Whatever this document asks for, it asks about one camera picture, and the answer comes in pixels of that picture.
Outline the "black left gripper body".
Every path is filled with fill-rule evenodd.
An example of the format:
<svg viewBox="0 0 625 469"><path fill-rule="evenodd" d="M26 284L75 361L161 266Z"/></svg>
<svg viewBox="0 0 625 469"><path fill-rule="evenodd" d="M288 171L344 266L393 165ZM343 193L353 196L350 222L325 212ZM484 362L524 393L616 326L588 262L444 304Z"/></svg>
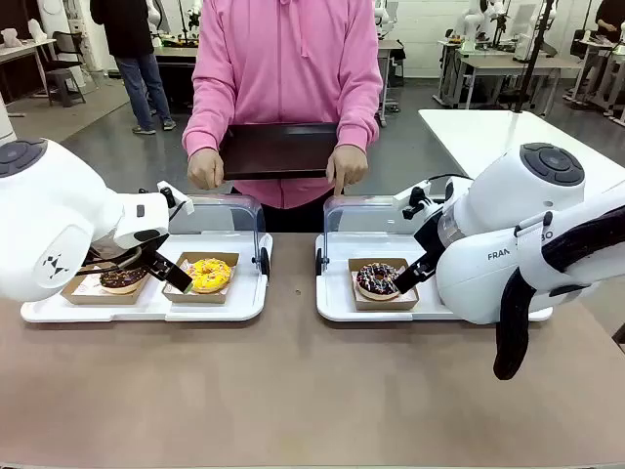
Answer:
<svg viewBox="0 0 625 469"><path fill-rule="evenodd" d="M161 262L164 257L158 252L158 249L167 238L168 235L161 235L139 245L141 253L138 262L141 265L155 265Z"/></svg>

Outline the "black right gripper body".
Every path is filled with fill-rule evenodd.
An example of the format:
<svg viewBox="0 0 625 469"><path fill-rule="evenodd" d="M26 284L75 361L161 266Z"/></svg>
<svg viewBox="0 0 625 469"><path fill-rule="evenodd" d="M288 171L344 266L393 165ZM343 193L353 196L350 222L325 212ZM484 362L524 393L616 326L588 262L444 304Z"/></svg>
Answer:
<svg viewBox="0 0 625 469"><path fill-rule="evenodd" d="M441 208L417 215L414 238L423 250L420 260L438 260L445 250L438 234L438 221L441 215Z"/></svg>

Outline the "person's right hand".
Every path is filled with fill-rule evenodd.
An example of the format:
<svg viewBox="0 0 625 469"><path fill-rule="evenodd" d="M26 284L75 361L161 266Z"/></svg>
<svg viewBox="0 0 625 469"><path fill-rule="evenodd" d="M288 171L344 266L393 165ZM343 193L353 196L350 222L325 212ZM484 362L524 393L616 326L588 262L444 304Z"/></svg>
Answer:
<svg viewBox="0 0 625 469"><path fill-rule="evenodd" d="M224 162L214 149L200 149L188 159L187 176L201 190L213 190L224 183Z"/></svg>

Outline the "person's left hand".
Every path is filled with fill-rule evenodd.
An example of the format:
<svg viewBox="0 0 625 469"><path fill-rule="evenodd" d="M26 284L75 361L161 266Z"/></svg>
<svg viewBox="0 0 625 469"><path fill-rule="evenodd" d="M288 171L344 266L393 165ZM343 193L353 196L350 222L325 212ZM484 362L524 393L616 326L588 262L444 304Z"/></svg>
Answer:
<svg viewBox="0 0 625 469"><path fill-rule="evenodd" d="M328 158L326 176L334 194L341 195L346 186L360 182L368 170L367 156L352 145L336 147Z"/></svg>

